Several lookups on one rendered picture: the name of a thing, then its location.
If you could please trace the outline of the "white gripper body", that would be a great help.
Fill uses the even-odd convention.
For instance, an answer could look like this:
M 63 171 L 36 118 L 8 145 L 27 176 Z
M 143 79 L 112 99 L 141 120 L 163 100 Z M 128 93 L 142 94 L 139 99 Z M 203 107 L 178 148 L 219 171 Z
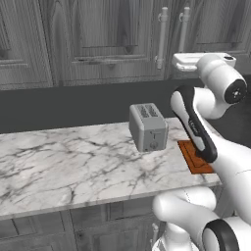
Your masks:
M 175 53 L 172 64 L 181 72 L 196 72 L 204 66 L 210 57 L 207 53 Z

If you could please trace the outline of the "grey wooden cabinet door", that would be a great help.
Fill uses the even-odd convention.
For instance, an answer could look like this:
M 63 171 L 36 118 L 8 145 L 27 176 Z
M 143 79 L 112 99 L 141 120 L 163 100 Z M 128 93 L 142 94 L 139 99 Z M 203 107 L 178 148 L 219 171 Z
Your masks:
M 56 86 L 164 78 L 170 0 L 38 0 Z
M 172 64 L 178 53 L 179 14 L 190 8 L 183 53 L 225 52 L 236 59 L 235 68 L 251 75 L 251 0 L 172 0 L 166 78 L 195 78 Z
M 38 0 L 0 0 L 0 90 L 52 86 Z

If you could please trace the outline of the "brown wooden cutting board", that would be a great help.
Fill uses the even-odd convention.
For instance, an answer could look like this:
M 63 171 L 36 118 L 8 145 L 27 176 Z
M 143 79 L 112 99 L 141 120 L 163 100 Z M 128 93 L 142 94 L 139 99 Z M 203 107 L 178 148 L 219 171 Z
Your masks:
M 195 148 L 190 140 L 179 140 L 177 144 L 193 175 L 212 174 L 214 172 L 208 163 L 196 156 Z

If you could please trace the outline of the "grey lower cabinet door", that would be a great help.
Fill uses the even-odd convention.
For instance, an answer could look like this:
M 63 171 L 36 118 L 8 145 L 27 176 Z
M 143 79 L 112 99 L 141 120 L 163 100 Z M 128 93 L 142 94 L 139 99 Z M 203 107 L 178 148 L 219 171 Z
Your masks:
M 76 251 L 67 212 L 0 221 L 0 251 Z
M 151 251 L 152 197 L 70 210 L 77 251 Z

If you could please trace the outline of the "grey metal toaster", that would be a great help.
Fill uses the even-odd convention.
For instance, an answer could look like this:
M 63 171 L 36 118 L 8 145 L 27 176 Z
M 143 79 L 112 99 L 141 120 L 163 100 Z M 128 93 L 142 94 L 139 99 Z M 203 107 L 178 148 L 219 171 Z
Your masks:
M 139 152 L 166 148 L 169 126 L 154 103 L 130 105 L 128 128 Z

